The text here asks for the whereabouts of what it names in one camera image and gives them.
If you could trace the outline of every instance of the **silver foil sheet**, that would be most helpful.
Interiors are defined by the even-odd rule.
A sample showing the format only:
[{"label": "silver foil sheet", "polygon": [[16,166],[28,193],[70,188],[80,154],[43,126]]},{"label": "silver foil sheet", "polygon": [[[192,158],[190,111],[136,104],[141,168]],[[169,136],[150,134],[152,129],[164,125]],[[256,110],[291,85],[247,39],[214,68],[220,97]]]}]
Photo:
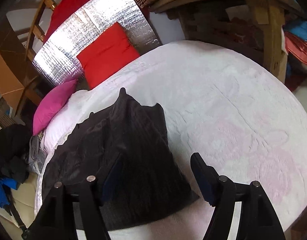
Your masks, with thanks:
[{"label": "silver foil sheet", "polygon": [[36,54],[34,66],[54,86],[82,76],[76,56],[115,22],[141,55],[160,46],[134,0],[90,0],[51,35]]}]

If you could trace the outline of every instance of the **bed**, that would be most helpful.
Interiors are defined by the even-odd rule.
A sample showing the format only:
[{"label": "bed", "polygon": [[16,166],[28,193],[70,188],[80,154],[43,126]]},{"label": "bed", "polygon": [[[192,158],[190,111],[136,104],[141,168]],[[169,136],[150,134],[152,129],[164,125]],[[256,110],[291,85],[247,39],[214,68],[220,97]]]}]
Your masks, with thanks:
[{"label": "bed", "polygon": [[[261,182],[283,230],[307,205],[307,114],[294,95],[252,60],[216,45],[179,41],[131,62],[91,91],[77,91],[52,119],[41,146],[48,157],[38,179],[35,211],[47,163],[77,123],[115,102],[125,87],[141,105],[164,108],[169,148],[192,189],[201,196],[189,160],[199,152],[207,165],[234,182]],[[109,232],[111,239],[200,240],[213,208],[202,198],[147,225]],[[239,222],[236,205],[228,239]],[[84,232],[78,232],[84,239]]]}]

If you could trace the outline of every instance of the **black clothing pile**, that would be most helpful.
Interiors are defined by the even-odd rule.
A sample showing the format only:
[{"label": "black clothing pile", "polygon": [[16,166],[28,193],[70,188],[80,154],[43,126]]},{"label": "black clothing pile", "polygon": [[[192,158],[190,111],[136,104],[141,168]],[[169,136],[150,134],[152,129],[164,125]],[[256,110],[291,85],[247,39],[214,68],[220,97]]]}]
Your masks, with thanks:
[{"label": "black clothing pile", "polygon": [[27,179],[27,166],[21,156],[29,150],[31,135],[29,129],[21,124],[0,130],[0,178],[12,178],[18,183]]},{"label": "black clothing pile", "polygon": [[[100,208],[108,230],[162,219],[198,199],[168,148],[163,108],[141,106],[124,88],[112,106],[91,113],[58,146],[44,173],[43,199],[57,181],[73,185],[95,175],[116,152],[123,155],[119,185]],[[83,229],[79,210],[75,220]]]}]

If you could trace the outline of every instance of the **metal bolt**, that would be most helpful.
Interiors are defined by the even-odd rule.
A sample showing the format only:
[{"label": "metal bolt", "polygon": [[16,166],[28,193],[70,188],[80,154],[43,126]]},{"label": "metal bolt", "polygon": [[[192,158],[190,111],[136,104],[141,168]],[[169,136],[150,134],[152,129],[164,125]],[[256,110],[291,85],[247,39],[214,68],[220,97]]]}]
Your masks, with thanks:
[{"label": "metal bolt", "polygon": [[260,185],[260,182],[259,181],[256,181],[256,180],[254,180],[253,182],[252,182],[252,184],[255,186],[255,187],[260,187],[261,185]]},{"label": "metal bolt", "polygon": [[225,175],[220,175],[219,180],[222,181],[222,182],[226,182],[228,180],[228,177],[225,176]]},{"label": "metal bolt", "polygon": [[94,180],[95,180],[95,176],[94,175],[91,175],[91,176],[87,177],[87,181],[88,182],[93,182]]},{"label": "metal bolt", "polygon": [[62,183],[60,181],[56,182],[54,187],[55,188],[60,188],[62,186]]}]

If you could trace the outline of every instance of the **magenta cushion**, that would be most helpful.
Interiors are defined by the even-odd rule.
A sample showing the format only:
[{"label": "magenta cushion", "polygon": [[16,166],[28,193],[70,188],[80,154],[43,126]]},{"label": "magenta cushion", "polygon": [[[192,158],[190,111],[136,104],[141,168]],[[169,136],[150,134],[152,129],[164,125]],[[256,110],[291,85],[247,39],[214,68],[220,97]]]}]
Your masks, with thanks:
[{"label": "magenta cushion", "polygon": [[63,83],[51,90],[39,104],[33,117],[33,135],[40,133],[75,92],[78,80]]}]

